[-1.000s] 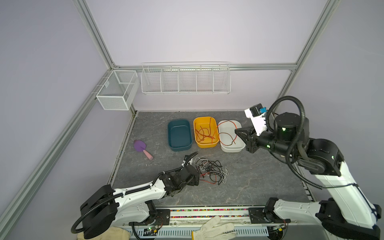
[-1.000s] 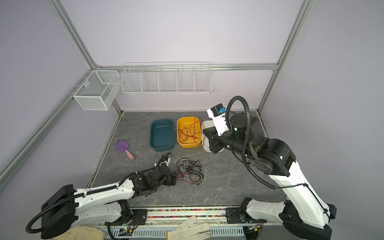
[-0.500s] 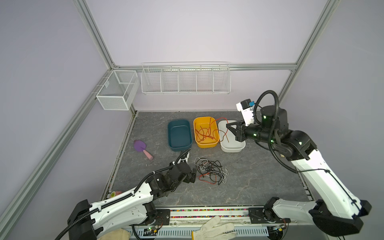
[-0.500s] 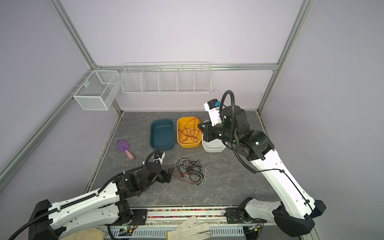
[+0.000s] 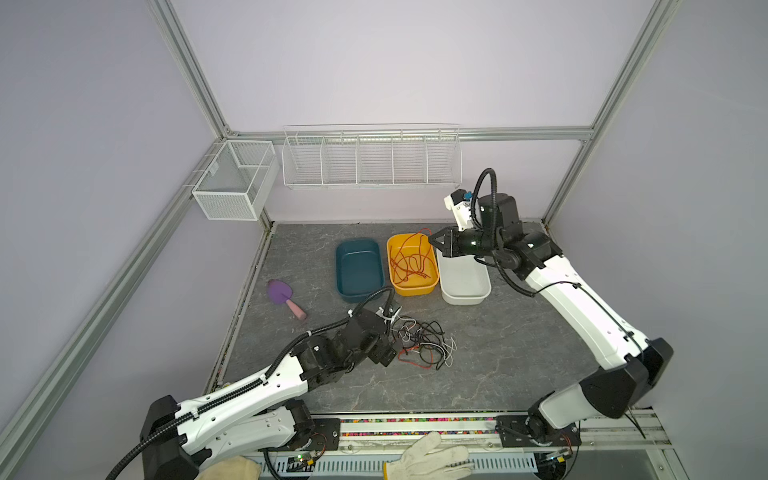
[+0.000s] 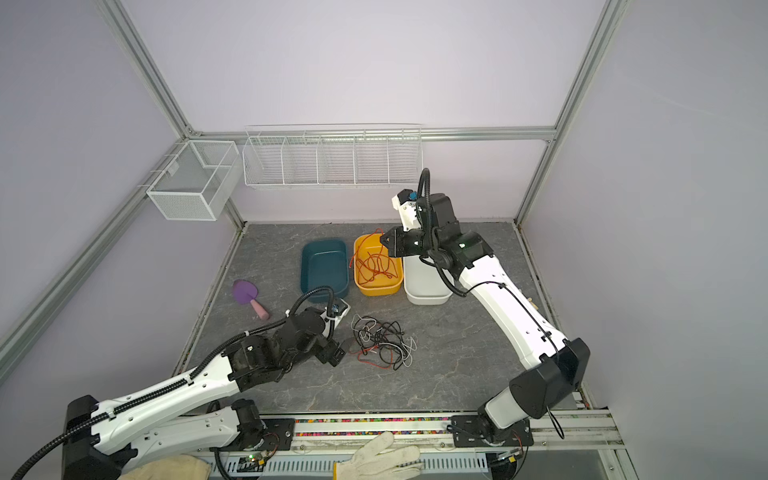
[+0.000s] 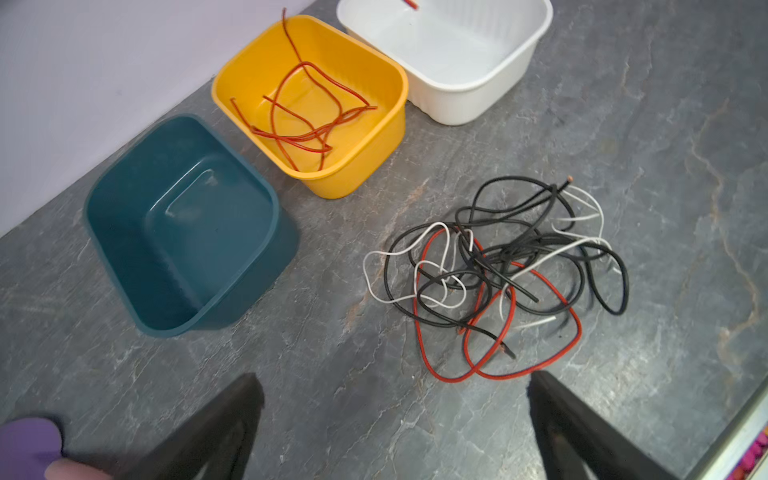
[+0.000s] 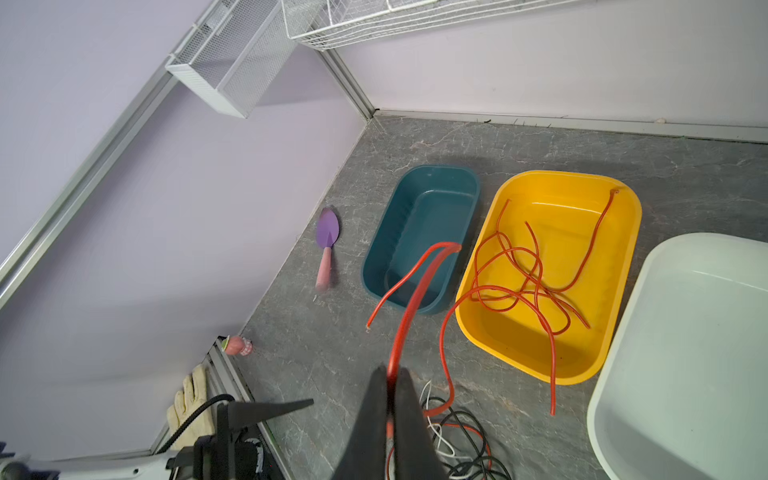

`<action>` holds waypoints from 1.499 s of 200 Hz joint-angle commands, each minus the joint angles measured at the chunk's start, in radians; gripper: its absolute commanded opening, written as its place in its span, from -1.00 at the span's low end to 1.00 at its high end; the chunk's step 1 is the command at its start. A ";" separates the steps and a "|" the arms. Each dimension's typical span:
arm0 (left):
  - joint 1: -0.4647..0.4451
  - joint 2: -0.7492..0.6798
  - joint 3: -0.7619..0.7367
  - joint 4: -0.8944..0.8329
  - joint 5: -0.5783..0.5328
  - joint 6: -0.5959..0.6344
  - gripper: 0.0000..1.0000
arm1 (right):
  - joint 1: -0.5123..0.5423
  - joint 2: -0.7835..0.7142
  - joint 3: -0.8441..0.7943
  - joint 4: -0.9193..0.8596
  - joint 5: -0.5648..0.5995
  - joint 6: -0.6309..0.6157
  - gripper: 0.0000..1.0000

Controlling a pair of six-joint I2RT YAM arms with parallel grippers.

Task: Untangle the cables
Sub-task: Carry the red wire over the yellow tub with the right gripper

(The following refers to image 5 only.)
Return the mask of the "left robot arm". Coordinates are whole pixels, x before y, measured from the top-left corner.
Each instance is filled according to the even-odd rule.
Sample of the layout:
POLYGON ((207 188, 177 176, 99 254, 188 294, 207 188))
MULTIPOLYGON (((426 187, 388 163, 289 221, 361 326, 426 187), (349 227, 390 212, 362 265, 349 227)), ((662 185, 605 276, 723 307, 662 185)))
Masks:
POLYGON ((147 479, 194 479, 241 452, 306 444, 315 423, 302 395, 337 382, 364 360, 388 366, 399 353, 390 335, 394 296, 391 286, 376 290, 343 319, 301 333, 268 367, 218 391, 154 401, 139 443, 108 478, 140 459, 147 479))

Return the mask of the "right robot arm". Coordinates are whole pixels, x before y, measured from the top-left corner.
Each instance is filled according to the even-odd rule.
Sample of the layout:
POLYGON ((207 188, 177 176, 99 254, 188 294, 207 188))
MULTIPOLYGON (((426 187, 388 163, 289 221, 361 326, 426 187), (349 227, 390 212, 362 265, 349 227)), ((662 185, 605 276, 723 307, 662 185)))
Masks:
POLYGON ((659 382, 674 350, 624 320, 582 279, 562 249, 543 231, 525 231, 513 196, 499 192, 493 169, 471 191, 444 199, 455 223, 428 237, 445 258, 470 257, 498 271, 517 293, 542 297, 580 336, 598 369, 541 397, 513 432, 546 445, 578 422, 599 415, 622 418, 659 382))

